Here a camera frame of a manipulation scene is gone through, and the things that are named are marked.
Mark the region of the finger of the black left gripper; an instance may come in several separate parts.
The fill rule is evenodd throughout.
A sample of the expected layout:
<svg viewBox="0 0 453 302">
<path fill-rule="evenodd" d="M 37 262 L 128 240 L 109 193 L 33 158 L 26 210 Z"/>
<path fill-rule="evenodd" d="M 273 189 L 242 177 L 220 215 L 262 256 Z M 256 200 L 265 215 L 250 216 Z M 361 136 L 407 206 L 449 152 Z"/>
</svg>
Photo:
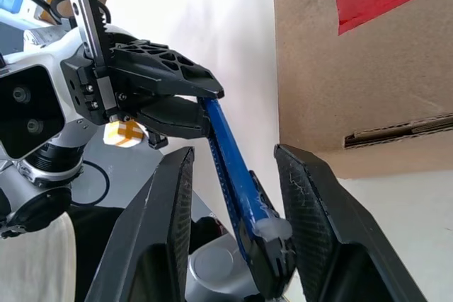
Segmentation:
<svg viewBox="0 0 453 302">
<path fill-rule="evenodd" d="M 166 45 L 136 40 L 111 49 L 109 68 L 118 79 L 154 95 L 220 99 L 224 89 L 212 72 Z"/>
<path fill-rule="evenodd" d="M 137 122 L 165 137 L 199 139 L 210 134 L 210 119 L 200 103 L 181 97 L 155 100 L 137 111 Z"/>
</svg>

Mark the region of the blue utility cutter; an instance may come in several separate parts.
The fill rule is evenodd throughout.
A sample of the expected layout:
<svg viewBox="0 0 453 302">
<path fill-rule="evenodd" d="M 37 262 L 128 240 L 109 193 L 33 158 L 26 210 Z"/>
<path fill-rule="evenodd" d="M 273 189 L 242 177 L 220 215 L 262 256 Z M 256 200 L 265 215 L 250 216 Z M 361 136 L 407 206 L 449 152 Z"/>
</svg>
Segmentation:
<svg viewBox="0 0 453 302">
<path fill-rule="evenodd" d="M 296 267 L 292 227 L 247 168 L 219 102 L 198 101 L 210 120 L 207 139 L 241 255 L 259 293 L 280 298 Z"/>
</svg>

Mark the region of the beige cloth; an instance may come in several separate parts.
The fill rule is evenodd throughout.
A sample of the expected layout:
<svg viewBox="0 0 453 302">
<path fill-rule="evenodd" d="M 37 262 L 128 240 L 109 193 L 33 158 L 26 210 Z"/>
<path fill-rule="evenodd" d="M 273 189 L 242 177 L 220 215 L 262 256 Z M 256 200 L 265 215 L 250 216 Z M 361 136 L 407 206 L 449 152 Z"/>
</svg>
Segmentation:
<svg viewBox="0 0 453 302">
<path fill-rule="evenodd" d="M 67 213 L 47 228 L 0 238 L 0 302 L 74 302 L 76 240 Z"/>
</svg>

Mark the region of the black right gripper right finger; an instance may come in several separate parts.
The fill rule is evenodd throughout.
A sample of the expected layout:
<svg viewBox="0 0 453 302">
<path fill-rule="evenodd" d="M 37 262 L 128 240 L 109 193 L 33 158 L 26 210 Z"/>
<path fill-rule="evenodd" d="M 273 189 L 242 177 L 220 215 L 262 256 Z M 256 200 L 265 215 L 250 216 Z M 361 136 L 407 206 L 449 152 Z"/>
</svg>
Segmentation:
<svg viewBox="0 0 453 302">
<path fill-rule="evenodd" d="M 274 157 L 306 302 L 428 302 L 374 217 L 313 153 Z"/>
</svg>

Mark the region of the silver robot torso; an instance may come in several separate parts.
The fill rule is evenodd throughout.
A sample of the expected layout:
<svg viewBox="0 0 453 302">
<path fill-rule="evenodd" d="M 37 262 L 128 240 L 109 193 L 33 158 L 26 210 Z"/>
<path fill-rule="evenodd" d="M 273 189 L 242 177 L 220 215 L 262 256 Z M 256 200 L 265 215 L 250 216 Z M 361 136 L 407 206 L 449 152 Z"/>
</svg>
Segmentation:
<svg viewBox="0 0 453 302">
<path fill-rule="evenodd" d="M 225 234 L 188 258 L 186 302 L 243 302 L 258 294 L 236 240 Z"/>
</svg>

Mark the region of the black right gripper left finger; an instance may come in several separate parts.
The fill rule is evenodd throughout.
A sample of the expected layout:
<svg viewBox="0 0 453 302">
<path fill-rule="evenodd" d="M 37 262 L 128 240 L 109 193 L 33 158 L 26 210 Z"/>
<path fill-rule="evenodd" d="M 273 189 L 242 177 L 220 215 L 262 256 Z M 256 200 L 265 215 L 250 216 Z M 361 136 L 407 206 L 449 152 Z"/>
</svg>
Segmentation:
<svg viewBox="0 0 453 302">
<path fill-rule="evenodd" d="M 185 302 L 194 149 L 165 155 L 121 213 L 84 302 Z"/>
</svg>

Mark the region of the brown cardboard box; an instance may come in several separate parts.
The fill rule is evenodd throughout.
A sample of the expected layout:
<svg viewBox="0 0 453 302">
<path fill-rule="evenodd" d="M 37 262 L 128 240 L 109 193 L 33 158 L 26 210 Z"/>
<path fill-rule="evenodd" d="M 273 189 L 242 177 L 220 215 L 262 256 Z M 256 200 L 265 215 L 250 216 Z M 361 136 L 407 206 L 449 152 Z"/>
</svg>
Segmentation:
<svg viewBox="0 0 453 302">
<path fill-rule="evenodd" d="M 339 178 L 453 170 L 453 0 L 338 34 L 336 0 L 275 0 L 280 140 Z"/>
</svg>

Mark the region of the yellow white patterned small item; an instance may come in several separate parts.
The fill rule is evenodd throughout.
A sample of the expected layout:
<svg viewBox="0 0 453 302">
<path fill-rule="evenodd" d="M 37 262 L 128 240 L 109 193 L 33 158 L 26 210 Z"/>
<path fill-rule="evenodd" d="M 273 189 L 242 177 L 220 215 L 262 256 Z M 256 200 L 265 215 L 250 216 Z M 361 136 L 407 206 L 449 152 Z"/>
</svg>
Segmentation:
<svg viewBox="0 0 453 302">
<path fill-rule="evenodd" d="M 132 148 L 145 139 L 147 134 L 134 120 L 107 123 L 103 131 L 103 143 L 120 148 Z"/>
</svg>

